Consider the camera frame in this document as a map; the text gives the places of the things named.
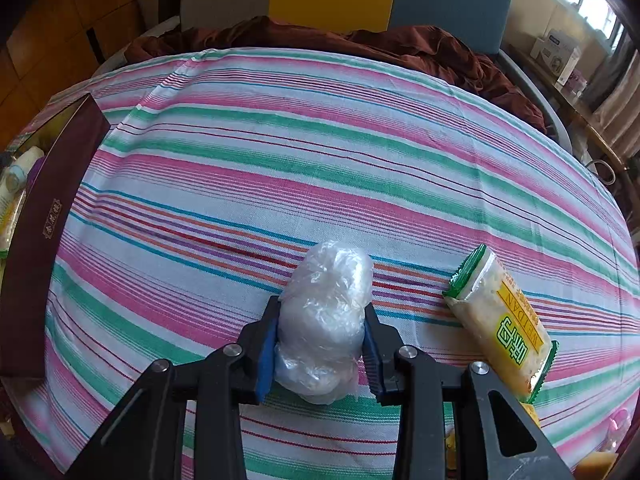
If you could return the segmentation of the clear plastic bundle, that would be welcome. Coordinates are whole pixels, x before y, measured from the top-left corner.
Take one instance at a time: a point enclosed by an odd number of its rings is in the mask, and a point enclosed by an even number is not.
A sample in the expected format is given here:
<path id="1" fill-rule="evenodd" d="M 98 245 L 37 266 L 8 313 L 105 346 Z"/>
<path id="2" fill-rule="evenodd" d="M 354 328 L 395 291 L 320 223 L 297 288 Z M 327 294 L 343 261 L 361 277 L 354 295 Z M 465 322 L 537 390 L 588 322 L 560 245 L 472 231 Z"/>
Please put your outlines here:
<path id="1" fill-rule="evenodd" d="M 373 262 L 336 240 L 311 247 L 280 295 L 274 379 L 311 404 L 357 392 Z"/>

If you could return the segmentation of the white roll container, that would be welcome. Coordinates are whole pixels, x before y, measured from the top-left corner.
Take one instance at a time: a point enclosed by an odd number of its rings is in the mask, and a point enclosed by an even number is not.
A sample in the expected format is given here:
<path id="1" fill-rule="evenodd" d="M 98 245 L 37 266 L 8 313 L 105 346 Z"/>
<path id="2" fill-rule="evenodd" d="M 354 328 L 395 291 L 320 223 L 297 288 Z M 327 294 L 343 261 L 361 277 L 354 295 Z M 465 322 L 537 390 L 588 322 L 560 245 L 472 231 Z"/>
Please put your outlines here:
<path id="1" fill-rule="evenodd" d="M 44 151 L 41 148 L 32 146 L 9 166 L 9 169 L 6 170 L 4 185 L 11 194 L 15 194 L 24 188 L 29 171 L 35 166 L 36 161 L 43 158 L 43 156 Z"/>

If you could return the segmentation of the striped bed sheet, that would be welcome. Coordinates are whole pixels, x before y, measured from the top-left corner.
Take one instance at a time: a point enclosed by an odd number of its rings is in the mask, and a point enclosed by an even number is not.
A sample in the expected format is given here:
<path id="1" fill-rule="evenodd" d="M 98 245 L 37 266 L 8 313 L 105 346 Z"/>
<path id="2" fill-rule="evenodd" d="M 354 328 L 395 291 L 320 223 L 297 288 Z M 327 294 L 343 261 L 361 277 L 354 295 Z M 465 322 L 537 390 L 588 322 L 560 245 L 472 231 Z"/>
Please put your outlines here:
<path id="1" fill-rule="evenodd" d="M 639 390 L 639 273 L 610 191 L 479 96 L 352 56 L 245 48 L 166 56 L 76 84 L 110 128 L 52 272 L 46 377 L 6 391 L 64 470 L 153 360 L 235 340 L 325 240 L 374 263 L 380 319 L 440 362 L 480 355 L 442 301 L 491 247 L 559 352 L 535 403 L 569 465 Z"/>

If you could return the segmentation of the gold storage box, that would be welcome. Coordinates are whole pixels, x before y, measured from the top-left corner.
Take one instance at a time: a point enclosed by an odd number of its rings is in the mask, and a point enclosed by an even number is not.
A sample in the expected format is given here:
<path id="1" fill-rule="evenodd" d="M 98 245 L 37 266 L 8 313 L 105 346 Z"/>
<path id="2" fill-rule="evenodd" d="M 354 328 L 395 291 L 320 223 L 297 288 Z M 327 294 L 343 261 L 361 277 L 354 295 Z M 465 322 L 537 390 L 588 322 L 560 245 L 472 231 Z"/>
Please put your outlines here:
<path id="1" fill-rule="evenodd" d="M 44 376 L 44 316 L 70 207 L 110 124 L 91 94 L 68 104 L 14 148 L 29 162 L 1 283 L 1 376 Z"/>

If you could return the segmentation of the dark red blanket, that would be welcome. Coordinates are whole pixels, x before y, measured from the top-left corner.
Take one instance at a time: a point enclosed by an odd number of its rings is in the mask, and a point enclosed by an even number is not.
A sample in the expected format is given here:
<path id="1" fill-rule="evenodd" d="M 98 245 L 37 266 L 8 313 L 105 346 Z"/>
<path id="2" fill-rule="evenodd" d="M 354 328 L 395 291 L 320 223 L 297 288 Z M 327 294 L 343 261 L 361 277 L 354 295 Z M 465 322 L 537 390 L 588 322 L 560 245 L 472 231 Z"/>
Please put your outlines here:
<path id="1" fill-rule="evenodd" d="M 538 131 L 547 131 L 540 107 L 510 81 L 486 54 L 433 25 L 400 26 L 385 32 L 358 29 L 346 34 L 285 24 L 255 16 L 224 29 L 173 29 L 138 37 L 125 50 L 126 63 L 207 49 L 289 48 L 346 54 L 397 65 L 442 79 L 501 107 Z"/>

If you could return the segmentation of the white appliance box on shelf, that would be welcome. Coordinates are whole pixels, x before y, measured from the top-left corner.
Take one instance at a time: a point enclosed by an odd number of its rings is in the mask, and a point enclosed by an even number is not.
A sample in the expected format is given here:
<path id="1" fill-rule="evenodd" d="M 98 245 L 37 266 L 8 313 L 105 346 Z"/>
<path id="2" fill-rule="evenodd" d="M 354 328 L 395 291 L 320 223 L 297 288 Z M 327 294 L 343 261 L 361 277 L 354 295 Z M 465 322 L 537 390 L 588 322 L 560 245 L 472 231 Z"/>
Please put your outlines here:
<path id="1" fill-rule="evenodd" d="M 564 86 L 582 56 L 582 50 L 573 37 L 551 29 L 544 38 L 536 39 L 529 55 Z"/>

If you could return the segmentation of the wooden wardrobe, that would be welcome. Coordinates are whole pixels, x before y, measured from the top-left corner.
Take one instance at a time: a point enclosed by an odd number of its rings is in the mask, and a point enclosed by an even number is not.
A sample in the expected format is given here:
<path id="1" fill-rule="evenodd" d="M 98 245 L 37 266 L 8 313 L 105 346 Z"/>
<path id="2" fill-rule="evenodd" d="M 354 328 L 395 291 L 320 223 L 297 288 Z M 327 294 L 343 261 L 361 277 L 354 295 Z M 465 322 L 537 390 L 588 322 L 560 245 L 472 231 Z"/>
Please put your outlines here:
<path id="1" fill-rule="evenodd" d="M 32 0 L 1 34 L 1 145 L 143 29 L 138 0 Z"/>

